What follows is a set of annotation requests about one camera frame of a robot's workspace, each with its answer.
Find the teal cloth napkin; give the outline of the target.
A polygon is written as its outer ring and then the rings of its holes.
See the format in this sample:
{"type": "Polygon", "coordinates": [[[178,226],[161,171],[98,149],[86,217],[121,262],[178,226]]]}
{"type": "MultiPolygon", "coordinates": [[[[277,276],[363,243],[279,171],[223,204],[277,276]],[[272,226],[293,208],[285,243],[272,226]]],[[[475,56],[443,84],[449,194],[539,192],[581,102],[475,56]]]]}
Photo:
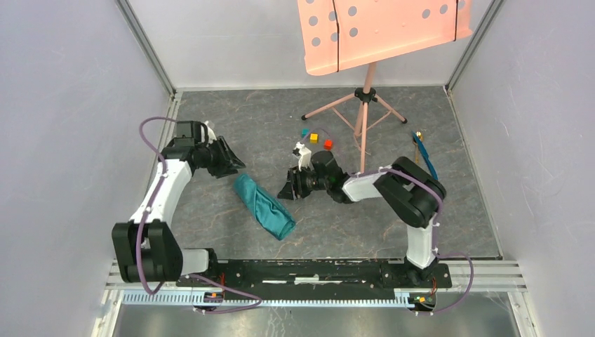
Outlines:
{"type": "Polygon", "coordinates": [[[254,219],[277,240],[283,241],[295,229],[296,222],[287,208],[248,174],[238,176],[233,188],[254,219]]]}

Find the blue handled utensil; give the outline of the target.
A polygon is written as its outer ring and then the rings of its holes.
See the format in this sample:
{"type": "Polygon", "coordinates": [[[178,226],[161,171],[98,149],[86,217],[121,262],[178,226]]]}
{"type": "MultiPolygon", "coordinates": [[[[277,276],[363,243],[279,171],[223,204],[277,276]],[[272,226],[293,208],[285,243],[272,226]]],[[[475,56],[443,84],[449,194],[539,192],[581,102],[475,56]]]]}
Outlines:
{"type": "Polygon", "coordinates": [[[427,149],[423,144],[423,139],[422,139],[422,142],[419,144],[419,147],[420,147],[420,152],[421,152],[420,160],[421,159],[423,160],[423,162],[427,166],[432,178],[435,180],[438,180],[439,177],[437,175],[436,169],[434,168],[434,165],[430,161],[429,153],[427,152],[427,149]]]}

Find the gold spoon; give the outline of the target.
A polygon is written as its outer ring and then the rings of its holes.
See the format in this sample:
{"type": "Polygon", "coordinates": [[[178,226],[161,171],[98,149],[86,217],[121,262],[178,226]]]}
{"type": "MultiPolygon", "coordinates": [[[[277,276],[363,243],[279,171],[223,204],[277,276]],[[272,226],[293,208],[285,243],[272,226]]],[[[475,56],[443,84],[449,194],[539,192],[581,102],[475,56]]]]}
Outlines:
{"type": "Polygon", "coordinates": [[[418,164],[420,162],[420,147],[419,144],[422,142],[423,136],[420,131],[413,131],[413,144],[414,144],[414,162],[418,164]]]}

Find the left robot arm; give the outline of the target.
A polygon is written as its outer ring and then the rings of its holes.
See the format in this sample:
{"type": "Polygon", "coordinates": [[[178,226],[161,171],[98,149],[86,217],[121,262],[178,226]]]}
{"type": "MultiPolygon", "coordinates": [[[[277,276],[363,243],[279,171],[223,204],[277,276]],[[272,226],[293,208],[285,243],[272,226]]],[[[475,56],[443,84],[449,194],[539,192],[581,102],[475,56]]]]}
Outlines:
{"type": "Polygon", "coordinates": [[[116,261],[126,283],[178,280],[184,257],[171,222],[185,186],[198,169],[224,178],[246,166],[209,121],[178,121],[174,137],[162,150],[148,146],[157,156],[153,181],[130,219],[112,228],[116,261]]]}

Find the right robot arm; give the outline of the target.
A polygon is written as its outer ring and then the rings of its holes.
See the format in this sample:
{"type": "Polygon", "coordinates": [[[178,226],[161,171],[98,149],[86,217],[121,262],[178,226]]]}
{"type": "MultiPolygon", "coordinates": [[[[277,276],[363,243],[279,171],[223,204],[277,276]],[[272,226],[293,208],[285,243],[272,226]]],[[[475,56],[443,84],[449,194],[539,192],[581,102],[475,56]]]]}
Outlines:
{"type": "Polygon", "coordinates": [[[413,286],[424,286],[433,276],[439,259],[433,227],[443,208],[445,187],[407,157],[367,173],[348,173],[330,151],[312,155],[308,166],[288,170],[279,199],[295,200],[324,190],[333,201],[353,204],[381,198],[407,226],[405,276],[413,286]]]}

